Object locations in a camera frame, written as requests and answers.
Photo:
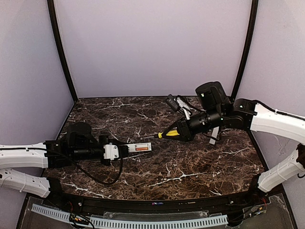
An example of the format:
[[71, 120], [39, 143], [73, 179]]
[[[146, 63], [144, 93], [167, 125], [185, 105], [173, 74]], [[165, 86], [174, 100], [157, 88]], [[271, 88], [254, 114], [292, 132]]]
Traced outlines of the yellow handled screwdriver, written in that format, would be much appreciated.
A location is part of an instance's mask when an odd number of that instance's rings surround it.
[[[178, 136], [179, 133], [177, 130], [170, 130], [168, 131], [165, 136], [168, 136], [168, 137], [175, 137], [175, 136]], [[162, 139], [163, 138], [163, 132], [159, 132], [157, 134], [154, 134], [154, 135], [151, 135], [151, 136], [146, 136], [146, 137], [143, 137], [143, 138], [158, 138], [158, 139]]]

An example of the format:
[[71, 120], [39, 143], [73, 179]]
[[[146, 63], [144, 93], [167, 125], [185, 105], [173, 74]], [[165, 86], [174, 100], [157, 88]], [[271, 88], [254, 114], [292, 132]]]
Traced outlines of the orange battery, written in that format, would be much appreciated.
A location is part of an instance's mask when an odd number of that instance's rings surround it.
[[148, 147], [136, 147], [135, 151], [148, 151], [149, 148]]

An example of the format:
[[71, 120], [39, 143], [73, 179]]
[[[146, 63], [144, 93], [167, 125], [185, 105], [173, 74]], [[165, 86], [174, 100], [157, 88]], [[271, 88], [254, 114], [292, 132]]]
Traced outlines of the white remote control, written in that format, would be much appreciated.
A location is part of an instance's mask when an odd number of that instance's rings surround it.
[[148, 147], [149, 148], [148, 151], [152, 150], [152, 145], [151, 145], [150, 142], [148, 142], [148, 143], [127, 144], [126, 146], [128, 147], [128, 152], [129, 153], [141, 152], [141, 151], [135, 151], [136, 147]]

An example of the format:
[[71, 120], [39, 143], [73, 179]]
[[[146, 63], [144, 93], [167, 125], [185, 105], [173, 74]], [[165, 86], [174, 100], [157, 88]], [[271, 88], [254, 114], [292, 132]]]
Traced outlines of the white battery cover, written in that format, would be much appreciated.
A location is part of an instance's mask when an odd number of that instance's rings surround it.
[[219, 133], [219, 127], [215, 127], [212, 130], [212, 133], [211, 133], [211, 136], [210, 136], [210, 140], [209, 140], [209, 144], [215, 145], [215, 143], [219, 140], [218, 139], [218, 133]]

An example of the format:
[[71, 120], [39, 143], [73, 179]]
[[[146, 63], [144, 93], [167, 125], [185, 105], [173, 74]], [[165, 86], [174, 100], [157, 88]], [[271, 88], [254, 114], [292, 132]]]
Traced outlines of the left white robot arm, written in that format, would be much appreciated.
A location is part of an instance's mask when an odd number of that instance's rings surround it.
[[58, 140], [25, 146], [0, 147], [0, 185], [42, 198], [61, 193], [57, 178], [35, 177], [17, 171], [21, 167], [62, 168], [78, 161], [100, 159], [106, 165], [112, 160], [122, 161], [129, 153], [126, 143], [109, 139], [106, 135], [95, 139], [92, 127], [78, 122], [67, 127], [67, 133]]

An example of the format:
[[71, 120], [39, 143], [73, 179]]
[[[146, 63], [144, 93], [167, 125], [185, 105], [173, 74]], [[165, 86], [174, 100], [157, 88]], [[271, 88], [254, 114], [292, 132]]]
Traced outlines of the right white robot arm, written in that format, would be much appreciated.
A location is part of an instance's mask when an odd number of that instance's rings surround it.
[[302, 116], [273, 109], [257, 100], [231, 100], [220, 82], [208, 82], [195, 90], [202, 110], [189, 111], [188, 104], [178, 97], [168, 95], [166, 103], [174, 110], [184, 110], [185, 116], [155, 135], [159, 139], [188, 142], [196, 134], [217, 127], [244, 131], [265, 132], [297, 141], [297, 148], [282, 162], [256, 175], [250, 191], [267, 193], [274, 187], [305, 170], [305, 119]]

